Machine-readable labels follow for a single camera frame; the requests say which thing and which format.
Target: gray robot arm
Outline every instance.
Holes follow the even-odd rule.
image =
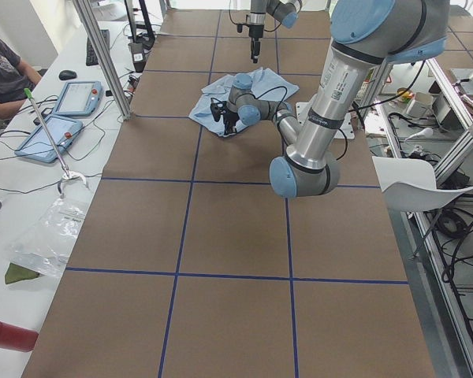
[[[263,37],[265,30],[265,17],[270,14],[275,20],[287,28],[292,28],[298,19],[298,12],[301,11],[307,0],[251,0],[251,11],[247,15],[244,24],[237,24],[236,29],[242,32],[243,26],[249,28],[251,37],[251,59],[258,62],[261,50],[259,39]]]
[[[409,63],[439,55],[448,19],[449,0],[339,0],[331,20],[332,58],[303,125],[283,104],[256,99],[248,83],[233,86],[229,113],[247,125],[271,119],[288,145],[270,165],[277,194],[322,195],[337,186],[339,168],[328,148],[369,70],[384,60]]]

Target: computer mouse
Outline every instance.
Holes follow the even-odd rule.
[[[69,69],[64,69],[63,71],[60,72],[58,77],[60,78],[60,80],[75,79],[77,77],[77,72],[71,71]]]

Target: blue device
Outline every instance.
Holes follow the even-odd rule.
[[[65,152],[72,144],[82,129],[81,121],[54,114],[47,116],[45,121],[61,153]],[[56,159],[56,152],[54,152],[41,124],[22,142],[14,153],[17,156],[44,163],[51,163]]]
[[[102,92],[99,81],[69,81],[65,83],[52,113],[65,117],[87,117],[95,111]]]

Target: black keyboard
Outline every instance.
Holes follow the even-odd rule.
[[[103,35],[103,39],[105,39],[105,43],[107,45],[107,48],[110,48],[110,33],[109,29],[102,29],[100,30]],[[91,45],[91,42],[89,42],[89,38],[86,42],[86,65],[97,65],[98,64],[98,58],[96,57],[96,52],[95,49],[93,49],[93,46]]]

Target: red cylinder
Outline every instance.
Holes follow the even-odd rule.
[[[0,348],[29,352],[33,350],[39,333],[0,321]]]

